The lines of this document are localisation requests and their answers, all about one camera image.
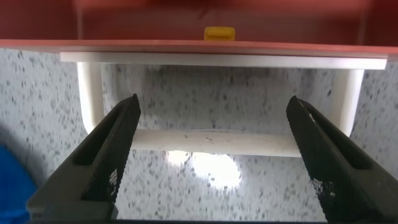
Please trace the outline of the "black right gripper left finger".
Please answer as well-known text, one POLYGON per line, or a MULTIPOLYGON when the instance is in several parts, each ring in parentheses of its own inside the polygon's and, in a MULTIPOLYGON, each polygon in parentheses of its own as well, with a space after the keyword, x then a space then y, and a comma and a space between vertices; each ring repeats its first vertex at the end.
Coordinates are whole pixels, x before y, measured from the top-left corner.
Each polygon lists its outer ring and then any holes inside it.
POLYGON ((141 115, 137 95, 120 101, 29 199, 33 220, 112 220, 141 115))

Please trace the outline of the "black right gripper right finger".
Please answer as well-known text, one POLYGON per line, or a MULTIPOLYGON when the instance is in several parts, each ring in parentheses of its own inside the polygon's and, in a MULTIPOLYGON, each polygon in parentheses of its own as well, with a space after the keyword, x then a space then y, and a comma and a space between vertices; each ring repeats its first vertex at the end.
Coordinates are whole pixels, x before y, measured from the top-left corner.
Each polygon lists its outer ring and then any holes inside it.
POLYGON ((310 103, 293 96, 286 115, 327 222, 397 222, 394 176, 310 103))

